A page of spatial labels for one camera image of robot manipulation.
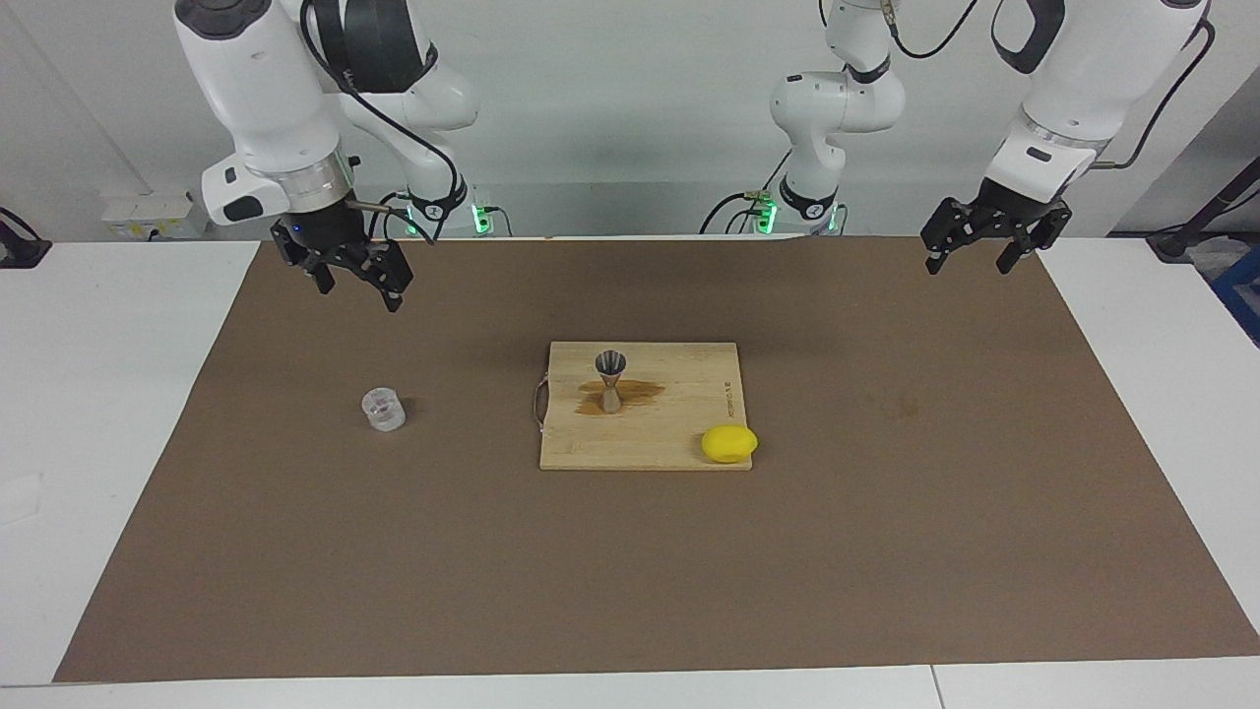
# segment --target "clear plastic cup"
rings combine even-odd
[[[363,413],[368,423],[378,432],[398,431],[407,423],[407,412],[402,408],[398,393],[392,389],[373,389],[363,398]]]

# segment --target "cutting board handle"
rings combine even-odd
[[[549,400],[551,400],[551,387],[549,387],[549,383],[547,380],[547,375],[548,375],[548,373],[543,373],[543,379],[538,383],[538,387],[534,388],[534,404],[533,404],[533,407],[534,407],[534,422],[538,424],[538,433],[543,433],[543,429],[547,428],[543,424],[543,419],[547,418],[547,404],[549,404]],[[543,411],[539,412],[538,411],[538,399],[539,399],[539,397],[542,397],[544,389],[547,390],[547,398],[542,400],[542,403],[543,403]]]

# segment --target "black cable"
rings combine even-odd
[[[1194,57],[1194,60],[1186,67],[1186,71],[1183,71],[1179,77],[1177,77],[1177,81],[1173,82],[1172,88],[1168,89],[1168,93],[1164,94],[1163,101],[1159,102],[1159,106],[1155,108],[1155,112],[1150,116],[1150,121],[1147,123],[1147,128],[1142,131],[1142,137],[1138,140],[1138,146],[1133,149],[1133,155],[1129,155],[1129,159],[1123,162],[1110,162],[1110,161],[1097,162],[1090,169],[1124,170],[1133,166],[1133,162],[1138,160],[1138,156],[1142,155],[1142,149],[1147,146],[1147,140],[1150,139],[1150,132],[1155,130],[1155,123],[1159,122],[1159,117],[1164,113],[1164,108],[1168,107],[1168,103],[1173,99],[1173,96],[1177,94],[1177,91],[1182,87],[1182,84],[1186,83],[1186,79],[1188,79],[1189,76],[1194,73],[1194,69],[1198,68],[1198,64],[1203,60],[1203,57],[1207,57],[1207,53],[1212,49],[1212,44],[1216,43],[1216,25],[1208,21],[1207,18],[1198,20],[1198,26],[1194,28],[1194,34],[1192,34],[1189,38],[1191,42],[1193,42],[1196,37],[1198,37],[1200,30],[1207,31],[1207,42],[1203,43],[1203,48],[1198,50],[1198,54]]]
[[[299,29],[301,30],[302,40],[306,43],[306,49],[310,52],[311,57],[315,59],[315,63],[319,64],[319,67],[321,69],[324,69],[324,73],[326,73],[329,76],[329,78],[331,78],[333,82],[336,83],[338,88],[340,88],[343,93],[345,93],[350,98],[354,98],[354,101],[358,105],[363,106],[363,108],[365,111],[368,111],[369,113],[372,113],[373,116],[375,116],[377,118],[379,118],[381,121],[383,121],[389,127],[392,127],[392,128],[397,130],[398,132],[406,135],[408,139],[411,139],[416,144],[421,145],[422,147],[425,147],[430,152],[433,152],[435,155],[437,155],[438,157],[441,157],[442,161],[446,162],[446,166],[450,167],[450,170],[451,170],[451,189],[450,189],[450,193],[446,195],[446,198],[447,199],[454,198],[459,193],[459,189],[460,189],[460,170],[459,170],[459,167],[455,166],[455,160],[451,160],[451,156],[447,155],[446,152],[438,150],[436,145],[433,145],[432,142],[430,142],[430,141],[425,140],[423,137],[416,135],[415,131],[412,131],[407,126],[399,123],[398,121],[391,118],[384,112],[382,112],[379,108],[377,108],[375,106],[373,106],[372,103],[369,103],[364,97],[359,96],[359,92],[353,86],[350,86],[350,83],[346,82],[344,79],[344,77],[338,76],[336,72],[333,71],[333,67],[329,65],[328,59],[325,59],[324,55],[319,53],[319,49],[315,47],[315,39],[311,37],[310,24],[307,23],[307,15],[310,14],[310,8],[311,8],[311,3],[312,1],[314,0],[302,0],[302,6],[299,10],[300,18],[299,18],[297,25],[299,25]],[[425,233],[423,229],[421,229],[420,233],[422,233],[425,235],[425,239],[428,241],[430,243],[437,241],[437,238],[442,234],[442,227],[446,225],[446,219],[449,219],[450,215],[451,215],[450,210],[446,210],[446,213],[442,215],[441,220],[437,222],[437,227],[433,229],[432,238],[430,238],[430,235],[427,233]]]
[[[391,191],[389,194],[382,196],[381,200],[377,201],[377,204],[384,207],[391,201],[393,201],[394,199],[402,199],[402,196],[399,196],[397,191]],[[368,222],[368,238],[377,237],[377,219],[379,218],[381,218],[381,212],[372,212],[372,220]]]
[[[738,201],[740,199],[743,199],[743,198],[745,196],[743,196],[742,191],[736,191],[735,194],[731,194],[731,195],[723,198],[721,201],[718,201],[717,207],[713,207],[713,210],[709,212],[709,215],[704,217],[704,223],[701,224],[699,233],[704,233],[704,232],[708,230],[709,223],[713,220],[713,217],[716,217],[717,213],[722,210],[722,207],[726,207],[731,201]]]
[[[510,238],[510,237],[514,237],[514,235],[517,235],[517,234],[515,234],[515,233],[513,233],[513,230],[512,230],[512,217],[510,217],[510,215],[508,215],[508,210],[507,210],[507,209],[504,209],[503,207],[493,207],[493,205],[491,205],[491,207],[486,207],[486,208],[485,208],[485,212],[486,212],[488,214],[491,214],[491,213],[499,213],[499,214],[503,214],[503,220],[508,222],[508,237]]]
[[[945,39],[942,39],[941,43],[937,44],[936,48],[932,49],[931,52],[924,52],[922,54],[920,54],[917,52],[911,52],[908,48],[906,48],[906,45],[902,44],[901,42],[901,31],[897,29],[896,20],[891,25],[888,25],[888,30],[892,31],[892,40],[897,43],[897,49],[901,49],[901,53],[910,57],[911,59],[930,59],[936,54],[940,54],[942,49],[949,47],[950,42],[954,42],[954,37],[956,37],[958,31],[963,29],[964,24],[966,24],[966,19],[971,16],[971,10],[975,9],[975,5],[980,0],[971,0],[966,5],[966,9],[963,10],[963,16],[960,16],[958,19],[958,23],[954,24],[954,29],[949,30],[949,34],[945,35]]]
[[[726,230],[723,230],[722,233],[731,233],[731,228],[735,227],[735,219],[743,217],[743,223],[748,223],[748,217],[756,217],[759,214],[761,214],[761,212],[759,212],[757,209],[745,209],[742,212],[736,212],[736,214],[731,217],[731,220],[727,222]]]
[[[43,238],[39,235],[39,233],[34,228],[32,228],[32,225],[28,224],[26,220],[23,219],[21,217],[19,217],[18,214],[14,214],[13,212],[10,212],[9,209],[5,209],[4,207],[0,207],[0,214],[4,214],[5,217],[9,217],[10,222],[20,225],[30,235],[35,237],[35,241],[43,241]]]
[[[779,160],[779,164],[775,166],[775,171],[770,173],[770,176],[766,179],[766,184],[761,185],[761,191],[765,191],[765,190],[770,189],[771,183],[774,183],[775,178],[779,176],[779,170],[784,169],[784,165],[788,164],[788,157],[791,157],[791,149],[790,147],[788,149],[786,152],[784,152],[782,160]],[[748,217],[747,215],[743,218],[743,223],[740,224],[740,233],[743,233],[743,229],[746,229],[746,228],[748,228]]]
[[[849,225],[849,205],[848,204],[838,204],[835,207],[835,209],[837,210],[844,209],[844,220],[840,222],[840,232],[835,234],[835,235],[844,235],[844,229],[845,229],[845,227]]]
[[[1242,207],[1245,207],[1247,204],[1247,201],[1251,201],[1256,196],[1260,196],[1260,188],[1252,190],[1251,194],[1247,194],[1246,196],[1244,196],[1242,199],[1239,199],[1234,204],[1230,204],[1225,209],[1221,209],[1221,213],[1217,214],[1216,217],[1213,217],[1213,220],[1223,217],[1225,214],[1228,214],[1230,212],[1241,209]],[[1177,229],[1182,228],[1183,225],[1186,225],[1189,222],[1182,222],[1179,224],[1171,224],[1171,225],[1167,225],[1167,227],[1163,227],[1163,228],[1158,228],[1155,230],[1148,230],[1147,233],[1143,233],[1142,237],[1145,238],[1148,235],[1159,235],[1160,233],[1168,233],[1171,230],[1177,230]]]

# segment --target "metal handle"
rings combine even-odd
[[[539,414],[538,413],[538,395],[542,394],[543,393],[543,388],[546,388],[548,385],[548,380],[547,380],[547,375],[549,373],[543,373],[542,382],[539,382],[538,387],[534,388],[534,422],[538,424],[538,433],[543,433],[543,429],[546,428],[543,426],[543,417],[546,414]]]
[[[350,209],[358,209],[359,212],[370,212],[373,214],[388,214],[393,212],[386,204],[373,204],[370,201],[359,201],[358,199],[346,199],[345,205]]]

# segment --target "wooden cutting board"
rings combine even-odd
[[[626,356],[622,407],[605,414],[595,359]],[[553,341],[543,421],[544,471],[751,471],[721,466],[701,451],[713,427],[747,426],[740,353],[731,341]]]

